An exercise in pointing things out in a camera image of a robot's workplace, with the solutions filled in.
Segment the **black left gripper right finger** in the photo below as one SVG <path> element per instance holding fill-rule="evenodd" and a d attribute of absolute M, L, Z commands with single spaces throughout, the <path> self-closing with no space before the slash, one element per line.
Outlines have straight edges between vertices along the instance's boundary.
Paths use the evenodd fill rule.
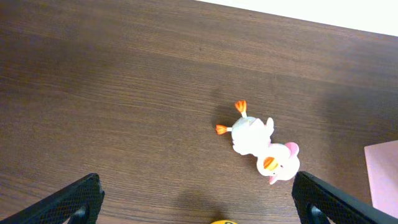
<path fill-rule="evenodd" d="M 397 224 L 397 218 L 305 171 L 295 176 L 292 198 L 305 224 Z"/>

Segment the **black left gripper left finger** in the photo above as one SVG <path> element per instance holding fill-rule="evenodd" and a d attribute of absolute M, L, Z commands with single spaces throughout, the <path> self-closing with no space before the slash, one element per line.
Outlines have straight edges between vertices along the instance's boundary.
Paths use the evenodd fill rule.
<path fill-rule="evenodd" d="M 43 200 L 5 218 L 1 224 L 95 224 L 105 191 L 97 173 L 90 173 Z"/>

